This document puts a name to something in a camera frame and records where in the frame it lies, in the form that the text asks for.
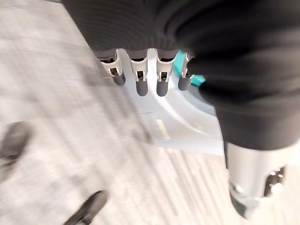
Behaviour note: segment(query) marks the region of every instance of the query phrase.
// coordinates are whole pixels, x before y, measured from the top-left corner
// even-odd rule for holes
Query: shoe
[[[8,177],[16,162],[25,152],[31,136],[31,128],[25,122],[9,125],[0,146],[0,182]]]
[[[64,225],[89,225],[93,218],[104,207],[108,199],[108,193],[106,191],[97,191],[92,194],[74,213]]]

